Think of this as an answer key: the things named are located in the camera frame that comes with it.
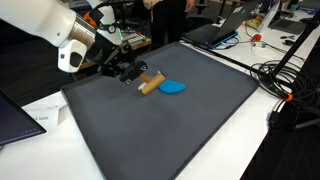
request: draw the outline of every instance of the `black laptop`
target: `black laptop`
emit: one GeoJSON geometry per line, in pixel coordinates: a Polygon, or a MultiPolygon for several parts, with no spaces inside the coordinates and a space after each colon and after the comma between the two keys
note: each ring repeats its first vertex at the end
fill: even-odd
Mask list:
{"type": "Polygon", "coordinates": [[[182,39],[205,48],[214,48],[221,42],[237,35],[236,30],[262,0],[253,0],[238,6],[221,27],[207,24],[182,35],[182,39]]]}
{"type": "Polygon", "coordinates": [[[283,32],[299,35],[306,28],[306,24],[302,22],[291,21],[288,19],[278,19],[269,25],[269,28],[283,32]]]}
{"type": "Polygon", "coordinates": [[[0,146],[45,132],[45,129],[0,90],[0,146]]]}

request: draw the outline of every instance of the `desk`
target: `desk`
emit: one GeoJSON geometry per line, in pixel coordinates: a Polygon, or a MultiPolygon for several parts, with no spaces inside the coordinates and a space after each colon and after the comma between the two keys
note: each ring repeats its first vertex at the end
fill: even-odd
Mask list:
{"type": "MultiPolygon", "coordinates": [[[[254,34],[254,30],[248,30],[250,34],[254,34]]],[[[242,41],[248,39],[243,33],[244,27],[239,27],[239,32],[242,33],[240,34],[242,41]]],[[[287,35],[286,33],[268,30],[262,35],[263,38],[272,38],[265,39],[267,42],[288,50],[288,47],[281,46],[282,40],[279,38],[287,35]]],[[[297,55],[306,58],[319,35],[320,29],[318,28],[309,36],[297,55]]],[[[239,44],[221,53],[229,57],[236,57],[237,60],[248,65],[267,61],[267,59],[253,56],[250,52],[250,44],[239,44]]],[[[225,60],[219,58],[215,60],[248,73],[245,69],[225,60]]],[[[208,141],[177,179],[239,179],[267,134],[268,114],[278,101],[279,99],[259,88],[208,141]]],[[[25,108],[54,104],[66,104],[60,92],[25,108]]],[[[64,108],[59,121],[59,126],[44,135],[4,147],[0,152],[2,180],[103,179],[67,107],[64,108]]]]}

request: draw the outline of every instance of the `person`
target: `person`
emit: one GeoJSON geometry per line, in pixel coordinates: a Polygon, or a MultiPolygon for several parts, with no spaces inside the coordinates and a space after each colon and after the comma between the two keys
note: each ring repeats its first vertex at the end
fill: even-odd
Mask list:
{"type": "Polygon", "coordinates": [[[179,41],[183,33],[187,13],[192,10],[195,0],[163,0],[157,2],[150,11],[151,49],[179,41]]]}
{"type": "MultiPolygon", "coordinates": [[[[269,11],[269,8],[271,8],[271,6],[275,4],[277,1],[278,0],[264,0],[260,7],[260,12],[267,13],[269,11]]],[[[281,3],[288,3],[288,2],[289,0],[281,0],[281,3]]]]}

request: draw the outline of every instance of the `white paper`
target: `white paper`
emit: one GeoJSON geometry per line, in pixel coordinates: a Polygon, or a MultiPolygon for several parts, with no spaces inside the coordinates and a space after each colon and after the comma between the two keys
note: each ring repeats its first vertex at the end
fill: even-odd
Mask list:
{"type": "Polygon", "coordinates": [[[51,130],[59,124],[59,113],[62,106],[49,106],[47,108],[25,109],[44,129],[51,130]]]}

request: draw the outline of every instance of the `laptop screen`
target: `laptop screen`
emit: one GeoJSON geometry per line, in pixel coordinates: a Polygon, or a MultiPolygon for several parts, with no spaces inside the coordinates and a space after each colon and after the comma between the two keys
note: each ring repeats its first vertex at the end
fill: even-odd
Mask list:
{"type": "Polygon", "coordinates": [[[249,1],[244,5],[237,6],[222,25],[219,33],[213,39],[213,42],[226,37],[228,34],[238,29],[243,21],[251,14],[262,0],[249,1]]]}
{"type": "Polygon", "coordinates": [[[45,129],[0,90],[0,146],[45,132],[45,129]]]}

